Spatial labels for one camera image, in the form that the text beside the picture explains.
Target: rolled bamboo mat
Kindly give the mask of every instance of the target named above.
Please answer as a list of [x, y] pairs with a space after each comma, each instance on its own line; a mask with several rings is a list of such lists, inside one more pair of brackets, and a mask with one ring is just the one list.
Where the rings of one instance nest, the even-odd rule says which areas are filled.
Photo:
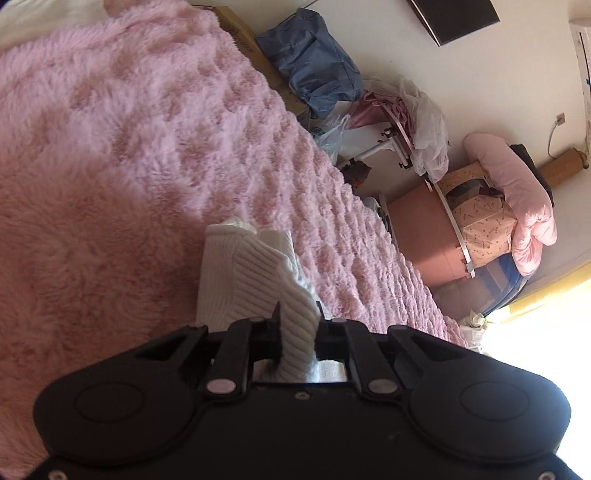
[[540, 168], [540, 173], [550, 185], [555, 188], [562, 182], [574, 177], [584, 168], [589, 168], [587, 155], [572, 148], [563, 153], [556, 160]]

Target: white knit sock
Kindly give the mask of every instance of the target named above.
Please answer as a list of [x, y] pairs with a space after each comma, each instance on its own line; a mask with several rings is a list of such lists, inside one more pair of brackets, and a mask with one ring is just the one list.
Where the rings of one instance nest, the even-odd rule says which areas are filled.
[[318, 300], [289, 232], [256, 232], [236, 219], [207, 227], [197, 322], [212, 332], [226, 330], [236, 320], [269, 318], [279, 301], [282, 358], [277, 369], [266, 372], [266, 380], [319, 380], [314, 353]]

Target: cardboard box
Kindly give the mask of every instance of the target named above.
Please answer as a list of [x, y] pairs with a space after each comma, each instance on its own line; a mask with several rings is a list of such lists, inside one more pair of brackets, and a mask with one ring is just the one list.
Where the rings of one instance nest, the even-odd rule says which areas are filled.
[[215, 12], [220, 22], [220, 26], [232, 36], [238, 50], [251, 61], [254, 68], [267, 78], [269, 86], [279, 93], [281, 98], [283, 98], [285, 108], [295, 114], [299, 121], [307, 119], [309, 115], [309, 107], [296, 97], [279, 71], [273, 66], [267, 57], [265, 57], [265, 54], [256, 44], [255, 33], [251, 28], [229, 7], [194, 6]]

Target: round black pad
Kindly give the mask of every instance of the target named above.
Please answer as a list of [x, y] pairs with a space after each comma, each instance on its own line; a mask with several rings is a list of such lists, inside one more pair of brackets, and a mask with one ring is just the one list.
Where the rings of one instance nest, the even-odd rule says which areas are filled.
[[165, 362], [130, 359], [93, 365], [52, 383], [33, 415], [52, 455], [111, 466], [170, 445], [194, 408], [193, 392]]
[[551, 453], [570, 420], [569, 403], [552, 382], [483, 355], [433, 362], [410, 407], [442, 448], [490, 463]]

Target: pink fluffy rug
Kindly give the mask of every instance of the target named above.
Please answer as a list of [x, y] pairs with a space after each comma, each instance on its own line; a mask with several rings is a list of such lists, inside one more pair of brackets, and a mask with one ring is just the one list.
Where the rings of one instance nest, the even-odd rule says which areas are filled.
[[195, 318], [204, 229], [290, 230], [333, 313], [464, 345], [216, 17], [127, 10], [0, 56], [0, 472], [51, 380]]

